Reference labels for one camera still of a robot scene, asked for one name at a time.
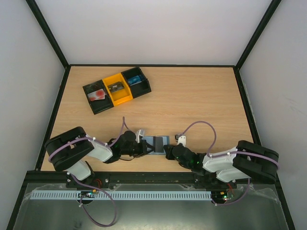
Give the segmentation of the teal leather card holder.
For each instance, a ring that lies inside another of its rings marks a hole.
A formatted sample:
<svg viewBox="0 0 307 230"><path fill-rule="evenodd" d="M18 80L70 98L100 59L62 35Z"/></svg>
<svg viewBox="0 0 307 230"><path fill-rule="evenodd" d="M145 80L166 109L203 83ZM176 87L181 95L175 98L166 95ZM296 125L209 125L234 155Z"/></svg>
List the teal leather card holder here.
<svg viewBox="0 0 307 230"><path fill-rule="evenodd" d="M149 155L165 155L164 146L170 144L169 136L144 136L142 140L150 145L147 148Z"/></svg>

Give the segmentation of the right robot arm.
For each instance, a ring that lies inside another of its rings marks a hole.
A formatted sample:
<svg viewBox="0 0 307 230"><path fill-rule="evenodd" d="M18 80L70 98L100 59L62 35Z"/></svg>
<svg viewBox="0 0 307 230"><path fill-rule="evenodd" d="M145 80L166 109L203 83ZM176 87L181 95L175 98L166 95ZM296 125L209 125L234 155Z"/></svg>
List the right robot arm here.
<svg viewBox="0 0 307 230"><path fill-rule="evenodd" d="M164 150L168 160L177 161L183 168L198 175L212 173L209 182L216 188L240 179L274 184L279 169L277 152L245 140L218 153L195 153L182 144L165 145Z"/></svg>

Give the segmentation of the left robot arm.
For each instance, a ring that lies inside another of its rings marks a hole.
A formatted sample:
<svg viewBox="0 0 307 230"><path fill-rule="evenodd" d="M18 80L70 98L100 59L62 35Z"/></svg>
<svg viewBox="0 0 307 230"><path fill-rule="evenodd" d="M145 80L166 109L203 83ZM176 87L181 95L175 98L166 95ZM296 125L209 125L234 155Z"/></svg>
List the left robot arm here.
<svg viewBox="0 0 307 230"><path fill-rule="evenodd" d="M83 160L86 156L108 164L118 161L122 155L137 158L155 151L155 146L143 139L141 130L138 133L125 131L105 143L87 135L80 126L48 140L45 148L55 171L67 171L79 181L93 174Z"/></svg>

